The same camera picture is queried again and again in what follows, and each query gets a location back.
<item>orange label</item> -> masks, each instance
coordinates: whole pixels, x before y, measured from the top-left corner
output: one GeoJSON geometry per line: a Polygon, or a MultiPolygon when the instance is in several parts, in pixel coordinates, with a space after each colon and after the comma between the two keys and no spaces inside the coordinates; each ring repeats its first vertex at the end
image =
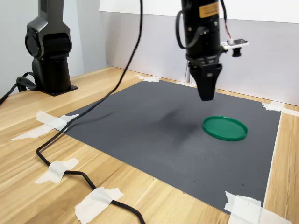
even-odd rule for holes
{"type": "Polygon", "coordinates": [[[199,16],[206,18],[219,13],[218,2],[199,7],[199,16]]]}

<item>round lid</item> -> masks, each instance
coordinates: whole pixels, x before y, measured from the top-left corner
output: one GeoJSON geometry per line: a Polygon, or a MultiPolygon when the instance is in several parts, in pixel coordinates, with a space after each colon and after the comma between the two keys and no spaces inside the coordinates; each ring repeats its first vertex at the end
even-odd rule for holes
{"type": "Polygon", "coordinates": [[[209,135],[225,141],[243,140],[248,133],[248,128],[243,123],[223,116],[208,117],[202,126],[209,135]]]}

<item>power cord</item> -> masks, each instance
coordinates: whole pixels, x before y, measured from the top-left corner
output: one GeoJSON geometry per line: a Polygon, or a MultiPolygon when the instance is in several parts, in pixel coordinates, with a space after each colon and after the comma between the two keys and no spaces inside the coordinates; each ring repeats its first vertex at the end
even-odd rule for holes
{"type": "Polygon", "coordinates": [[[228,27],[226,25],[226,22],[227,22],[227,13],[226,13],[226,8],[225,8],[225,4],[224,4],[224,1],[223,0],[220,0],[221,2],[221,5],[222,5],[222,9],[223,9],[223,17],[224,17],[224,23],[225,23],[225,30],[226,30],[226,33],[228,34],[229,38],[232,39],[229,31],[228,31],[228,27]]]}
{"type": "MultiPolygon", "coordinates": [[[[23,77],[26,77],[27,75],[33,75],[32,72],[26,72],[23,77]]],[[[11,87],[10,91],[8,91],[1,99],[0,99],[0,106],[3,104],[3,102],[8,98],[8,96],[14,91],[14,89],[18,86],[18,84],[14,84],[13,87],[11,87]]]]}
{"type": "MultiPolygon", "coordinates": [[[[41,151],[44,147],[46,147],[47,145],[49,145],[51,142],[53,142],[59,135],[61,135],[61,134],[67,129],[67,127],[69,127],[69,126],[71,125],[72,122],[74,122],[75,120],[81,118],[82,116],[84,116],[85,114],[87,114],[88,112],[90,112],[93,108],[95,108],[97,105],[99,105],[100,103],[102,103],[105,99],[107,99],[112,93],[114,93],[114,92],[117,90],[117,88],[118,88],[119,85],[121,84],[121,81],[122,81],[122,79],[123,79],[125,73],[127,72],[128,67],[129,67],[129,65],[131,64],[131,61],[132,61],[132,59],[133,59],[133,57],[134,57],[134,54],[135,54],[135,52],[136,52],[136,50],[137,50],[137,47],[138,47],[138,45],[139,45],[139,42],[140,42],[140,39],[141,39],[141,34],[142,34],[142,22],[143,22],[143,1],[140,0],[140,25],[139,25],[139,36],[138,36],[137,43],[136,43],[136,45],[135,45],[135,47],[134,47],[134,50],[133,50],[133,52],[132,52],[132,55],[131,55],[131,57],[130,57],[130,59],[129,59],[129,62],[128,62],[128,64],[127,64],[125,70],[123,71],[120,80],[118,81],[117,85],[116,85],[116,86],[115,86],[115,87],[114,87],[114,88],[113,88],[113,89],[112,89],[112,90],[111,90],[111,91],[110,91],[104,98],[100,99],[98,102],[96,102],[94,105],[92,105],[90,108],[88,108],[85,112],[83,112],[83,113],[80,114],[79,116],[77,116],[77,117],[73,118],[72,120],[70,120],[70,121],[66,124],[66,126],[65,126],[63,129],[61,129],[61,130],[60,130],[54,137],[52,137],[50,140],[48,140],[47,142],[45,142],[42,146],[40,146],[40,147],[36,150],[36,154],[37,154],[37,155],[42,159],[42,161],[44,161],[44,163],[46,163],[48,166],[49,166],[51,163],[50,163],[50,162],[49,162],[49,161],[48,161],[48,160],[41,154],[40,151],[41,151]]],[[[92,188],[93,190],[97,188],[97,187],[93,184],[93,182],[89,179],[89,177],[88,177],[85,173],[83,173],[83,172],[80,172],[80,171],[65,171],[64,174],[66,174],[66,175],[81,175],[81,176],[83,176],[83,177],[85,178],[85,180],[87,181],[87,183],[91,186],[91,188],[92,188]]],[[[126,205],[126,204],[117,202],[117,201],[115,201],[115,200],[113,200],[113,201],[111,202],[111,204],[114,204],[114,205],[116,205],[116,206],[118,206],[118,207],[120,207],[120,208],[126,209],[126,210],[128,210],[128,211],[134,213],[134,214],[138,217],[140,223],[141,223],[141,224],[145,224],[145,221],[144,221],[142,215],[141,215],[140,212],[137,211],[136,209],[134,209],[134,208],[132,208],[132,207],[126,205]]]]}

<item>black cable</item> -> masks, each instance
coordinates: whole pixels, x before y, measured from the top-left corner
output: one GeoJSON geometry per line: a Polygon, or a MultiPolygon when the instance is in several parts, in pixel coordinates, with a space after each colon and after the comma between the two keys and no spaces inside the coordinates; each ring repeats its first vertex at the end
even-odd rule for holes
{"type": "Polygon", "coordinates": [[[176,17],[176,37],[177,37],[178,45],[181,49],[193,47],[197,43],[197,41],[199,40],[200,36],[203,34],[204,31],[206,33],[209,32],[208,29],[206,29],[205,27],[197,27],[193,39],[185,47],[183,46],[183,44],[181,42],[181,37],[179,35],[179,20],[181,18],[181,14],[183,12],[189,11],[191,9],[191,7],[192,7],[192,3],[190,1],[187,1],[186,7],[183,10],[179,11],[177,14],[177,17],[176,17]]]}
{"type": "MultiPolygon", "coordinates": [[[[122,79],[123,79],[125,73],[127,72],[128,67],[129,67],[129,65],[131,64],[131,61],[132,61],[132,59],[133,59],[133,57],[134,57],[134,54],[135,54],[135,52],[136,52],[136,50],[137,50],[137,47],[138,47],[138,45],[139,45],[139,42],[140,42],[140,39],[141,39],[141,34],[142,34],[142,22],[143,22],[143,1],[140,0],[140,25],[139,25],[139,35],[138,35],[138,40],[137,40],[137,43],[136,43],[136,45],[135,45],[135,47],[134,47],[134,50],[133,50],[133,52],[132,52],[132,55],[131,55],[131,57],[130,57],[130,59],[129,59],[129,62],[128,62],[128,64],[127,64],[125,70],[123,71],[123,73],[122,73],[122,75],[121,75],[120,80],[118,81],[117,85],[116,85],[116,86],[115,86],[115,87],[114,87],[114,88],[113,88],[113,89],[112,89],[112,90],[111,90],[105,97],[103,97],[102,99],[100,99],[98,102],[96,102],[94,105],[92,105],[90,108],[88,108],[85,112],[83,112],[83,113],[80,114],[79,116],[77,116],[77,117],[73,118],[72,120],[70,120],[70,121],[66,124],[66,126],[65,126],[63,129],[61,129],[56,135],[54,135],[54,137],[52,137],[50,140],[48,140],[47,142],[45,142],[42,146],[40,146],[39,148],[37,148],[37,150],[36,150],[36,154],[37,154],[37,155],[42,159],[42,161],[44,161],[44,163],[46,163],[48,166],[49,166],[51,163],[50,163],[50,162],[49,162],[49,161],[48,161],[48,160],[41,154],[40,151],[41,151],[44,147],[46,147],[47,145],[49,145],[52,141],[54,141],[59,135],[61,135],[61,134],[66,130],[66,128],[67,128],[68,126],[71,125],[71,123],[72,123],[73,121],[75,121],[75,120],[81,118],[82,116],[84,116],[85,114],[87,114],[88,112],[90,112],[93,108],[95,108],[97,105],[99,105],[100,103],[102,103],[105,99],[107,99],[113,92],[115,92],[115,91],[117,90],[117,88],[118,88],[119,85],[121,84],[121,81],[122,81],[122,79]]],[[[87,183],[91,186],[91,188],[92,188],[93,190],[96,189],[96,186],[93,184],[93,182],[92,182],[92,181],[89,179],[89,177],[88,177],[85,173],[83,173],[83,172],[79,172],[79,171],[65,171],[64,174],[66,174],[66,175],[81,175],[81,176],[83,176],[83,177],[85,178],[85,180],[87,181],[87,183]]],[[[111,204],[114,204],[114,205],[116,205],[116,206],[118,206],[118,207],[121,207],[121,208],[123,208],[123,209],[126,209],[126,210],[129,210],[129,211],[133,212],[133,213],[139,218],[140,223],[145,224],[145,221],[144,221],[142,215],[141,215],[140,212],[137,211],[136,209],[134,209],[134,208],[132,208],[132,207],[126,205],[126,204],[123,204],[123,203],[114,201],[114,200],[111,202],[111,204]]]]}
{"type": "MultiPolygon", "coordinates": [[[[23,77],[26,77],[27,75],[33,75],[32,72],[26,72],[23,77]]],[[[0,106],[3,104],[3,102],[8,98],[8,96],[14,91],[14,89],[17,87],[17,83],[11,87],[10,91],[8,91],[1,99],[0,99],[0,106]]]]}
{"type": "Polygon", "coordinates": [[[223,17],[224,17],[225,30],[226,30],[226,32],[227,32],[229,38],[232,39],[232,37],[231,37],[231,35],[230,35],[229,31],[228,31],[228,27],[227,27],[227,25],[226,25],[227,14],[226,14],[225,4],[224,4],[224,1],[223,1],[223,0],[220,0],[220,2],[221,2],[221,5],[222,5],[222,9],[223,9],[223,17]]]}

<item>white tape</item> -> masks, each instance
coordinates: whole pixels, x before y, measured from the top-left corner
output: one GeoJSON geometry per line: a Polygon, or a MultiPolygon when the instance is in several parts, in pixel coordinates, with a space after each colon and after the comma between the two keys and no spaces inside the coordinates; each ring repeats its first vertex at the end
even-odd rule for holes
{"type": "Polygon", "coordinates": [[[284,103],[271,101],[268,104],[268,106],[266,107],[266,110],[268,110],[268,111],[282,111],[284,105],[285,105],[284,103]]]}
{"type": "Polygon", "coordinates": [[[196,87],[196,84],[192,84],[192,83],[176,82],[176,84],[185,85],[185,86],[190,86],[190,87],[196,87]]]}
{"type": "Polygon", "coordinates": [[[92,221],[109,206],[112,200],[118,200],[123,194],[118,188],[107,190],[96,188],[75,207],[75,214],[81,224],[92,221]]]}
{"type": "Polygon", "coordinates": [[[156,77],[156,76],[153,76],[153,77],[145,77],[145,76],[140,76],[140,75],[136,75],[139,77],[139,79],[143,79],[145,82],[159,82],[159,79],[160,77],[156,77]]]}
{"type": "Polygon", "coordinates": [[[279,112],[281,111],[282,113],[286,113],[286,114],[290,114],[290,115],[299,117],[299,112],[298,111],[294,111],[294,110],[284,108],[284,105],[285,105],[284,103],[271,101],[269,104],[262,103],[262,105],[268,111],[279,111],[279,112]]]}
{"type": "Polygon", "coordinates": [[[225,193],[228,203],[224,209],[231,212],[228,224],[291,224],[290,221],[261,208],[260,201],[225,193]]]}
{"type": "Polygon", "coordinates": [[[79,161],[74,158],[64,162],[54,161],[49,165],[48,171],[34,181],[34,183],[44,183],[46,181],[59,183],[65,171],[73,169],[78,163],[79,161]]]}
{"type": "Polygon", "coordinates": [[[12,140],[17,140],[17,139],[26,139],[26,138],[33,138],[33,139],[36,139],[37,137],[43,135],[43,134],[46,134],[48,133],[49,131],[51,131],[53,128],[52,127],[49,127],[47,125],[42,125],[42,126],[39,126],[29,132],[26,132],[24,134],[21,134],[13,139],[11,139],[10,141],[12,140]]]}
{"type": "Polygon", "coordinates": [[[43,111],[39,111],[36,114],[36,120],[44,123],[44,125],[39,126],[29,132],[24,133],[24,134],[21,134],[11,140],[26,139],[26,138],[35,139],[39,136],[42,136],[42,135],[48,133],[49,131],[51,131],[53,129],[57,129],[60,131],[62,128],[64,128],[64,126],[67,124],[67,122],[69,122],[70,120],[72,120],[73,118],[75,118],[77,116],[79,116],[79,114],[71,115],[71,116],[63,115],[60,118],[57,118],[57,117],[49,115],[43,111]]]}

